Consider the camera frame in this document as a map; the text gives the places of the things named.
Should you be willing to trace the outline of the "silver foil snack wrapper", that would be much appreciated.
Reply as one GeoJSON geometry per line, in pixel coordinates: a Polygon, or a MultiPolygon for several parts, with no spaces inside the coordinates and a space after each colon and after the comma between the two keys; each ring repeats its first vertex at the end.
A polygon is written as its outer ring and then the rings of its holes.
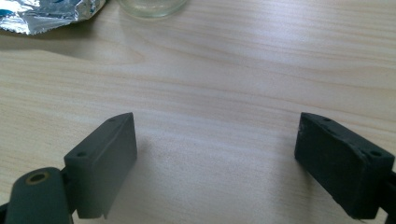
{"type": "Polygon", "coordinates": [[[24,35],[46,33],[89,20],[106,0],[0,0],[0,29],[24,35]]]}

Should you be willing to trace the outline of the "clear glass jar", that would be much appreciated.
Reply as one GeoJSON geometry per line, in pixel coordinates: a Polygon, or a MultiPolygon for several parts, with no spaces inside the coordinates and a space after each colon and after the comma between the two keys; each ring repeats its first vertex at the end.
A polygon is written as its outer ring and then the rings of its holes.
{"type": "Polygon", "coordinates": [[[188,0],[118,0],[122,9],[139,18],[161,18],[181,9],[188,0]]]}

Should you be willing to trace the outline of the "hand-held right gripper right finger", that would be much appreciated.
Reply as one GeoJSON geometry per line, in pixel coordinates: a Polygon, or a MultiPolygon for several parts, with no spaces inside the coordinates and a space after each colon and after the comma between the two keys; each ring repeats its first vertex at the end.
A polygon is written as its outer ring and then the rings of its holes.
{"type": "Polygon", "coordinates": [[[355,219],[395,218],[395,156],[338,122],[302,113],[294,156],[355,219]]]}

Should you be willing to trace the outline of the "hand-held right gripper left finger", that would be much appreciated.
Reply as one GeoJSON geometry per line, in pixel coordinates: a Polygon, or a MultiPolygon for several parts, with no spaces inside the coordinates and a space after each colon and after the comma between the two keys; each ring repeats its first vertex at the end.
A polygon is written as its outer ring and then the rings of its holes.
{"type": "Polygon", "coordinates": [[[107,119],[64,156],[70,209],[105,217],[136,159],[134,114],[107,119]]]}

